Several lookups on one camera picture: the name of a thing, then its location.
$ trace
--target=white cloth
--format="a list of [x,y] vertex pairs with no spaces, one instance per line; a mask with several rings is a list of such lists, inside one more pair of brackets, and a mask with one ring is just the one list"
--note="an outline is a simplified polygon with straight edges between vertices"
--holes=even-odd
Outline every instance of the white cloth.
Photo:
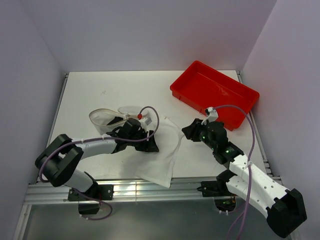
[[[124,120],[107,125],[114,117],[122,117]],[[109,109],[96,109],[89,115],[91,122],[100,134],[111,132],[115,127],[123,126],[128,117],[132,116]],[[153,121],[147,126],[147,130],[154,130],[156,125],[157,122]],[[180,128],[169,118],[162,115],[160,117],[159,128],[154,135],[159,152],[135,151],[130,155],[130,161],[135,163],[135,175],[169,188],[183,136],[184,134]]]
[[176,124],[169,118],[161,116],[159,128],[154,135],[159,152],[139,153],[140,161],[135,175],[169,188],[183,136],[183,132]]

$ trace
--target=metal frame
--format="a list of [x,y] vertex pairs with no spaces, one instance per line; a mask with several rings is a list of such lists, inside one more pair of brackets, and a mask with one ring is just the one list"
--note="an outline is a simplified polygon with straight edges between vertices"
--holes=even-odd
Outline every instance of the metal frame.
[[[67,85],[69,74],[65,75],[62,86],[58,106],[53,119],[47,145],[50,143],[53,129],[58,116],[59,108],[63,98],[63,94]],[[242,83],[240,72],[237,71],[239,82]],[[260,151],[262,153],[264,167],[267,174],[276,182],[282,185],[279,176],[273,176],[270,169],[265,150],[262,146],[260,135],[257,129],[253,114],[250,111],[250,118],[252,120],[256,138]],[[188,178],[173,178],[171,180],[171,187],[166,188],[155,183],[143,179],[126,179],[126,180],[104,180],[98,181],[99,184],[114,185],[114,194],[112,203],[114,202],[150,202],[150,201],[174,201],[174,200],[200,200],[203,199],[202,194],[197,191],[197,187],[201,185],[202,181],[215,181],[215,177],[188,177]],[[26,191],[25,199],[21,209],[20,217],[15,229],[13,240],[22,240],[32,205],[47,205],[47,204],[78,204],[77,201],[67,201],[70,188],[67,186],[53,187],[49,183],[31,184]],[[225,197],[215,197],[215,199],[224,199]],[[92,201],[81,201],[81,203],[90,203]]]

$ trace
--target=cable connector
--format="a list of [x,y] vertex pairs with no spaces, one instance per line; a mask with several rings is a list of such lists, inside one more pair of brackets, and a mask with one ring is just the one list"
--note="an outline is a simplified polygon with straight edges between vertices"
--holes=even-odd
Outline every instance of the cable connector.
[[252,164],[252,161],[248,161],[248,162],[246,163],[245,167],[243,168],[243,170],[245,170],[246,168],[248,168],[249,165],[251,165],[251,164]]
[[212,106],[205,110],[206,117],[202,120],[201,125],[206,125],[207,122],[211,123],[218,119],[218,112]]
[[108,134],[102,134],[102,135],[101,135],[102,141],[104,141],[105,138],[107,138],[108,136],[109,136]]

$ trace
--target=white cable tie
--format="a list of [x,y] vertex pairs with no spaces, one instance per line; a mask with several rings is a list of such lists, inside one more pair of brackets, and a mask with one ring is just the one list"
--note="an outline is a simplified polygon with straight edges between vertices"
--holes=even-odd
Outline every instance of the white cable tie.
[[249,165],[252,164],[252,161],[248,161],[247,164],[245,165],[245,167],[243,168],[243,170],[245,170],[247,167],[249,167]]

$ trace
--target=black mounting bracket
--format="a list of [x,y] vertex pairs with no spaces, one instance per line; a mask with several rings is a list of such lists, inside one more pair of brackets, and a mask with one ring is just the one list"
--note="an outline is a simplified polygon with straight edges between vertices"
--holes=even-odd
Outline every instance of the black mounting bracket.
[[[90,196],[97,200],[112,200],[114,195],[114,186],[111,184],[101,184],[97,187],[98,191],[96,196]],[[78,193],[74,192],[72,188],[69,190],[68,201],[69,202],[79,202],[87,201],[88,199],[80,196]]]
[[[114,186],[111,184],[101,184],[97,185],[94,196],[90,196],[97,200],[112,200],[114,195]],[[80,196],[78,193],[73,191],[72,188],[69,190],[68,201],[79,202],[87,201],[88,199]],[[79,203],[78,212],[81,215],[95,215],[100,209],[100,203]]]
[[229,191],[221,191],[218,181],[202,181],[201,186],[197,188],[202,193],[202,197],[224,197],[231,196]]

